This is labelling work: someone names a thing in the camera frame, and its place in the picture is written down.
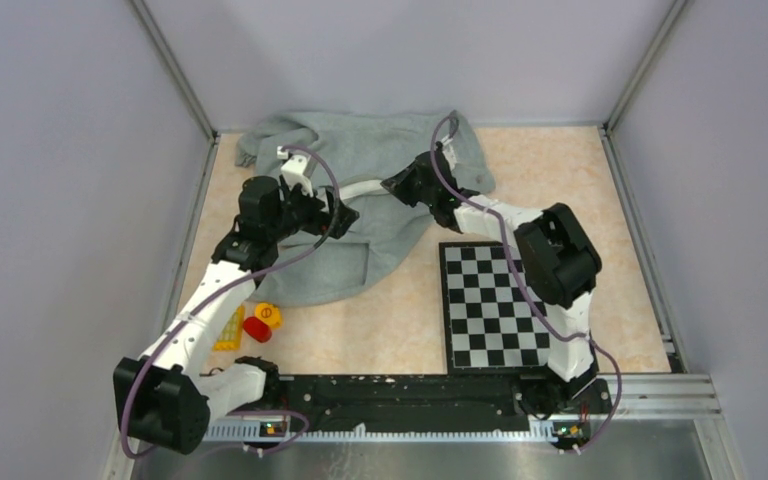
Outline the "grey zip-up jacket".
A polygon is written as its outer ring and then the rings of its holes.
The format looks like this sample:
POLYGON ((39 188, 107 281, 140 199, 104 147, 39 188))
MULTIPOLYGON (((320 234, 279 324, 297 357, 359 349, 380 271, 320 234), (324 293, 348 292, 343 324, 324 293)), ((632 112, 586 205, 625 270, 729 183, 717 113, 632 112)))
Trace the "grey zip-up jacket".
POLYGON ((236 164, 277 176, 277 149, 299 145, 317 152, 335 174, 340 196, 359 218, 340 239, 329 239, 307 258, 266 275, 254 302, 306 307, 358 295, 393 273, 426 230, 429 210, 402 204, 380 183, 429 150, 443 114, 362 116, 326 112, 276 114, 237 141, 236 164))

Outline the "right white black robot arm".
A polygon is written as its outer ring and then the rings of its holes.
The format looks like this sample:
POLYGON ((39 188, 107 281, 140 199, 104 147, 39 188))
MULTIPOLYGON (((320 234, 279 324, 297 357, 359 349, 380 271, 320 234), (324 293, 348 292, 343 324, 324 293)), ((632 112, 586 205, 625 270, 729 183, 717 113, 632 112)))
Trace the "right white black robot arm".
POLYGON ((425 152, 381 183, 443 228, 487 243, 440 251, 448 365, 477 373, 544 364, 516 391, 540 420, 572 412, 595 379, 590 306, 602 261, 571 208, 515 207, 459 186, 442 152, 425 152))

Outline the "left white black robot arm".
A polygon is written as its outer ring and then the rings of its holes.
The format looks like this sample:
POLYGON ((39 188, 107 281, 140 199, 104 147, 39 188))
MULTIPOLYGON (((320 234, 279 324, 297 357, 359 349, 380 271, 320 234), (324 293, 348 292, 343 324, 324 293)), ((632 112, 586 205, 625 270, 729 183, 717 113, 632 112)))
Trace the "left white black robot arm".
POLYGON ((358 219, 336 183, 315 188, 302 178, 254 176, 242 184, 239 212, 217 244, 196 291, 168 328, 139 358, 124 357, 113 372, 122 448, 137 458, 132 439, 182 454, 208 427, 238 407, 268 413, 279 404, 274 366, 244 360, 204 376, 203 365, 236 310, 270 274, 339 238, 358 219))

